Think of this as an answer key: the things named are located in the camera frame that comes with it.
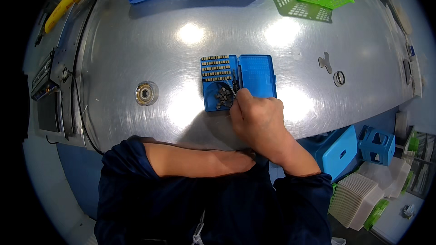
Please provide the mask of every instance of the black cable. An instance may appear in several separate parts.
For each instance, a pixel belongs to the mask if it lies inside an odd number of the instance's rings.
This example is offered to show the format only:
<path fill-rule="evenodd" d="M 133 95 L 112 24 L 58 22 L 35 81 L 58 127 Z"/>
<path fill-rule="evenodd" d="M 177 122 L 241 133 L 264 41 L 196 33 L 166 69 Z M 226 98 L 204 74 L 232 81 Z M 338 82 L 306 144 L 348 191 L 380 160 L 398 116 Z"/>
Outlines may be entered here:
<path fill-rule="evenodd" d="M 48 136 L 46 135 L 45 136 L 45 138 L 47 139 L 47 142 L 49 143 L 49 144 L 51 144 L 51 145 L 55 145 L 55 144 L 59 144 L 59 142 L 50 142 L 49 140 L 48 140 Z"/>
<path fill-rule="evenodd" d="M 85 127 L 85 125 L 84 125 L 84 121 L 83 121 L 82 107 L 80 106 L 80 100 L 79 100 L 79 89 L 77 88 L 77 81 L 76 81 L 76 78 L 74 77 L 74 75 L 73 75 L 71 72 L 69 72 L 69 73 L 70 73 L 71 77 L 72 77 L 73 80 L 74 80 L 74 85 L 75 85 L 75 88 L 76 88 L 76 93 L 77 93 L 77 104 L 79 105 L 80 120 L 82 121 L 83 131 L 84 131 L 86 137 L 88 138 L 88 141 L 91 143 L 91 146 L 94 148 L 94 150 L 95 150 L 98 154 L 104 155 L 105 153 L 102 152 L 101 150 L 99 150 L 99 149 L 94 145 L 94 143 L 91 141 L 91 139 L 90 139 L 90 137 L 89 137 L 89 134 L 88 134 L 88 131 L 86 130 L 86 127 Z"/>

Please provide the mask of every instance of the dark blue sleeve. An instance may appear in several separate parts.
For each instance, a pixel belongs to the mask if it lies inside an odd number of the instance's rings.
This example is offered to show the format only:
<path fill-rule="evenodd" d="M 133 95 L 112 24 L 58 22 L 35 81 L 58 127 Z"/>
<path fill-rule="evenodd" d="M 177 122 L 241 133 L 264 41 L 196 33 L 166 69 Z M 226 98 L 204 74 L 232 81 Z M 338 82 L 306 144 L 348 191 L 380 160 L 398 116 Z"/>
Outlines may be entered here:
<path fill-rule="evenodd" d="M 156 183 L 159 176 L 147 159 L 144 145 L 123 140 L 105 153 L 99 182 L 99 204 L 94 233 L 99 244 L 129 244 L 129 217 L 135 212 L 139 189 Z"/>
<path fill-rule="evenodd" d="M 288 244 L 331 244 L 327 211 L 333 194 L 331 176 L 286 176 L 274 182 Z"/>

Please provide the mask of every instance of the blue plastic case lid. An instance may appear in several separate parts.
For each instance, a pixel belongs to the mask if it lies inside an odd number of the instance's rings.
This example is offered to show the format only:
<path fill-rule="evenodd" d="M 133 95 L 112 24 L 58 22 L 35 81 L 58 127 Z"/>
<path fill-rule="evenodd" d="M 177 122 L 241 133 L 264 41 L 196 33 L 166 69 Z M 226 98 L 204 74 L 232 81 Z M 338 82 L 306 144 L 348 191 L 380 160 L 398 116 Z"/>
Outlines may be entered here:
<path fill-rule="evenodd" d="M 241 67 L 241 88 L 247 88 L 255 97 L 277 98 L 273 60 L 270 55 L 241 55 L 238 61 Z"/>

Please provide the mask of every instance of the metal bracket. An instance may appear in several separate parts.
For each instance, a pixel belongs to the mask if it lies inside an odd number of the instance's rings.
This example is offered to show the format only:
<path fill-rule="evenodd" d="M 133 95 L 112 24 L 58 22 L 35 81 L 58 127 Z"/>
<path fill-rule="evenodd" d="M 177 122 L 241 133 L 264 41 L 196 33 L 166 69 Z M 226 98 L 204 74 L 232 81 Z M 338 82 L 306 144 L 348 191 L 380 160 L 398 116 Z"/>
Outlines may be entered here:
<path fill-rule="evenodd" d="M 320 68 L 323 68 L 325 66 L 329 74 L 333 72 L 333 69 L 331 68 L 330 65 L 330 57 L 327 52 L 324 52 L 324 58 L 321 57 L 318 58 L 318 62 L 320 64 Z"/>

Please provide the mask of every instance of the dark blue jacket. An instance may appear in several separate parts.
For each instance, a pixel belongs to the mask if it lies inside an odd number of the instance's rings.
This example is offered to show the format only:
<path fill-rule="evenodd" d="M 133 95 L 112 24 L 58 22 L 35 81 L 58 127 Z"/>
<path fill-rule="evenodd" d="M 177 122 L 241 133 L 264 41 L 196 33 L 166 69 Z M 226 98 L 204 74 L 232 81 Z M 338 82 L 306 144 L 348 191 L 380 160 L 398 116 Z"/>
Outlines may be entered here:
<path fill-rule="evenodd" d="M 135 139 L 102 162 L 94 229 L 100 245 L 189 245 L 203 211 L 205 245 L 331 244 L 328 174 L 286 176 L 275 189 L 268 163 L 225 177 L 161 179 Z"/>

